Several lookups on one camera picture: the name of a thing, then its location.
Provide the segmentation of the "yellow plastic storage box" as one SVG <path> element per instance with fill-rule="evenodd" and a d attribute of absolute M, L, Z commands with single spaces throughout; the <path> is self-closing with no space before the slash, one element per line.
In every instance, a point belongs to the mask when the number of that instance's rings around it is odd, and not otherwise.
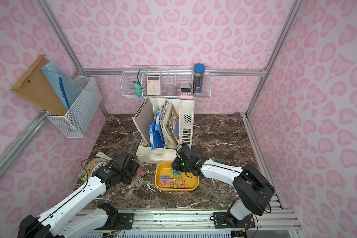
<path fill-rule="evenodd" d="M 199 178 L 194 178 L 194 175 L 189 173 L 188 176 L 182 172 L 179 176 L 174 176 L 172 169 L 172 162 L 161 162 L 158 164 L 155 173 L 155 185 L 161 191 L 193 191 L 199 186 Z M 175 179 L 174 183 L 160 184 L 159 179 L 161 175 L 169 175 L 170 179 Z M 188 185 L 187 189 L 178 188 L 179 184 Z"/>

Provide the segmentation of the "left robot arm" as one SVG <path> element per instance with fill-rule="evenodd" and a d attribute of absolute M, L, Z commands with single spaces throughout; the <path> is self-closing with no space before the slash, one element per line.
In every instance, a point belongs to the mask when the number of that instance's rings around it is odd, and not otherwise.
<path fill-rule="evenodd" d="M 63 201 L 37 217 L 24 218 L 19 225 L 19 238 L 80 238 L 94 230 L 126 231 L 132 228 L 133 213 L 119 213 L 104 203 L 91 213 L 72 221 L 86 205 L 109 188 L 130 184 L 139 169 L 135 156 L 122 152 L 98 168 L 80 188 Z"/>

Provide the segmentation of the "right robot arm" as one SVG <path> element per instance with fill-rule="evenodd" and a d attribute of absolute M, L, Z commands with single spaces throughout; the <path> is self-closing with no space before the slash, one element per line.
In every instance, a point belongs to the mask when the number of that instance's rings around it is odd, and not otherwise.
<path fill-rule="evenodd" d="M 229 208 L 228 219 L 239 222 L 251 214 L 261 216 L 272 211 L 270 200 L 275 188 L 255 166 L 235 167 L 202 159 L 184 143 L 177 147 L 176 155 L 174 170 L 191 173 L 195 178 L 215 179 L 235 189 L 239 199 Z"/>

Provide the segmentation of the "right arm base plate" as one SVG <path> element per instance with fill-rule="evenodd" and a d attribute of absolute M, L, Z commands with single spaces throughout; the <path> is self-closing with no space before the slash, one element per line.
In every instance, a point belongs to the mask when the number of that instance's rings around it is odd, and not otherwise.
<path fill-rule="evenodd" d="M 238 220 L 230 212 L 214 212 L 210 217 L 216 229 L 252 229 L 256 228 L 253 214 L 249 214 L 242 220 Z"/>

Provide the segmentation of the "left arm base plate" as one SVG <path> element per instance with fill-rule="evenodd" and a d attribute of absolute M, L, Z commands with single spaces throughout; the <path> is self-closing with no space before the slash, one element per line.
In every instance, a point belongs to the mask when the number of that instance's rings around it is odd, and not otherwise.
<path fill-rule="evenodd" d="M 133 225 L 134 213 L 118 213 L 111 215 L 104 226 L 96 230 L 111 230 L 117 231 L 120 228 L 123 230 L 131 230 Z"/>

